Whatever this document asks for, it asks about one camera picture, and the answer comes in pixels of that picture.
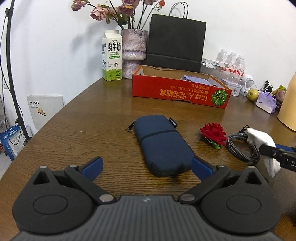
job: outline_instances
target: red cardboard box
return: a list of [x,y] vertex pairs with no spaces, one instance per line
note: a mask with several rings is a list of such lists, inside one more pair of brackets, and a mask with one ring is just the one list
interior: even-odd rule
[[[205,79],[211,85],[180,80],[183,75]],[[207,74],[146,65],[140,65],[133,73],[132,96],[183,100],[225,109],[230,94],[225,84]]]

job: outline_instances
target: light stand pole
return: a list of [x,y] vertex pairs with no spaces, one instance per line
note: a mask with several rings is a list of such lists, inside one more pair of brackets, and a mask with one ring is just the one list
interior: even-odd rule
[[10,30],[11,30],[11,20],[12,20],[14,3],[15,3],[15,0],[12,0],[11,5],[10,5],[10,9],[5,10],[6,17],[8,18],[7,30],[6,30],[6,61],[7,61],[7,72],[8,72],[10,93],[11,93],[11,96],[12,96],[13,104],[15,106],[15,111],[17,113],[16,123],[18,123],[18,125],[21,127],[21,130],[24,133],[25,142],[23,143],[23,145],[26,145],[28,143],[28,141],[31,139],[31,137],[29,136],[29,134],[28,134],[28,132],[26,130],[24,119],[23,119],[23,117],[22,117],[22,115],[20,113],[20,108],[19,108],[19,105],[17,103],[17,97],[15,95],[15,88],[13,86],[13,81],[12,81],[11,61],[10,61]]

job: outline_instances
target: beige kettle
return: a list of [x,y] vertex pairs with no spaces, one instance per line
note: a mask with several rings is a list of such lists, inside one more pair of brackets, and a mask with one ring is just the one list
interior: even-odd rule
[[296,131],[296,73],[288,85],[278,119],[287,127]]

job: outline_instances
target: table surface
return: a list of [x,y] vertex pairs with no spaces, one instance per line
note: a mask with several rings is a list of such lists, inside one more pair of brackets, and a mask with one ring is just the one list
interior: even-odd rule
[[[104,170],[94,181],[117,198],[121,194],[172,194],[177,197],[199,183],[188,171],[177,178],[157,178],[145,168],[134,131],[126,128],[143,115],[173,117],[177,130],[197,156],[213,165],[224,164],[243,170],[246,164],[224,147],[215,150],[200,141],[199,129],[207,123],[221,123],[227,134],[243,126],[267,132],[275,143],[296,145],[295,132],[285,127],[276,113],[256,107],[245,97],[231,96],[227,108],[220,109],[181,101],[131,96],[131,81],[98,80],[59,111],[27,144],[0,181],[0,240],[18,233],[11,214],[13,202],[25,183],[42,165],[52,170],[81,165],[95,156],[104,159]],[[262,162],[259,171],[268,177]],[[284,240],[295,240],[296,173],[281,169],[272,180],[283,215],[276,229]]]

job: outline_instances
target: milk carton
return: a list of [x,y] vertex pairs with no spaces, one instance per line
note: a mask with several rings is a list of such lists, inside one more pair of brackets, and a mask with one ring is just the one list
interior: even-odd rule
[[103,43],[103,78],[121,80],[122,36],[118,30],[106,30]]

